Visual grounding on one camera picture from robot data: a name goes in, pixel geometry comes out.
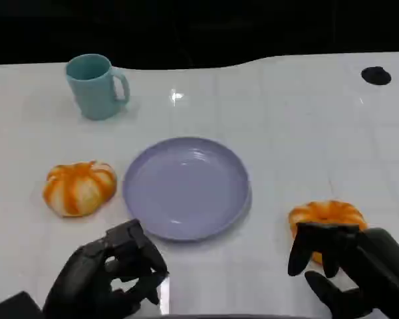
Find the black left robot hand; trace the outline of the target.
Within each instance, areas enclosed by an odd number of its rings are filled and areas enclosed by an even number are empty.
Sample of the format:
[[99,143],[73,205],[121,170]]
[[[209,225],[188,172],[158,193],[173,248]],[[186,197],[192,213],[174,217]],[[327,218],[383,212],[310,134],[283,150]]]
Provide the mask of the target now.
[[79,247],[50,289],[46,318],[126,318],[147,299],[159,303],[167,265],[140,222],[127,221]]

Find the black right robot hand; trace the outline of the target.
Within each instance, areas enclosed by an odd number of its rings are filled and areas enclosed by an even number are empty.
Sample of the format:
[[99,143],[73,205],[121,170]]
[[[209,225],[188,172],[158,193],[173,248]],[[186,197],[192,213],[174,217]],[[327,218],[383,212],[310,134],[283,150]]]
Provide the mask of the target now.
[[333,318],[399,318],[399,244],[384,229],[297,223],[288,273],[303,273]]

